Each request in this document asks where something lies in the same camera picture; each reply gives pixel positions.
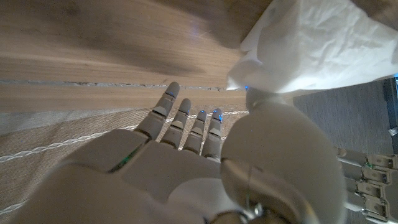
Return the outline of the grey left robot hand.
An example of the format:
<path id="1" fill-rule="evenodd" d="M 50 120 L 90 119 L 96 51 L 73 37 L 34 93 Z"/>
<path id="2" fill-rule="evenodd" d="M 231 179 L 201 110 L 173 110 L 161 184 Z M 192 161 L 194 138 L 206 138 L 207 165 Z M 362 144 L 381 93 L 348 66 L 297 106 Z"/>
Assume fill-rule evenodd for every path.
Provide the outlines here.
<path id="1" fill-rule="evenodd" d="M 345 207 L 373 223 L 397 223 L 397 155 L 335 147 L 345 177 Z"/>

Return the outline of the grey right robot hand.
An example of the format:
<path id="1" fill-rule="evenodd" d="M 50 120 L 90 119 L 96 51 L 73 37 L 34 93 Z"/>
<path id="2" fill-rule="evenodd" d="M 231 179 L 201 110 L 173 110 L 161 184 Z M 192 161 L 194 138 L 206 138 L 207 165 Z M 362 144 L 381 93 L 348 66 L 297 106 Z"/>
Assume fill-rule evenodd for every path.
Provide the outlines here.
<path id="1" fill-rule="evenodd" d="M 344 223 L 342 165 L 324 132 L 277 93 L 247 88 L 248 115 L 221 138 L 223 115 L 190 101 L 166 132 L 171 83 L 132 131 L 115 129 L 62 159 L 14 223 Z"/>

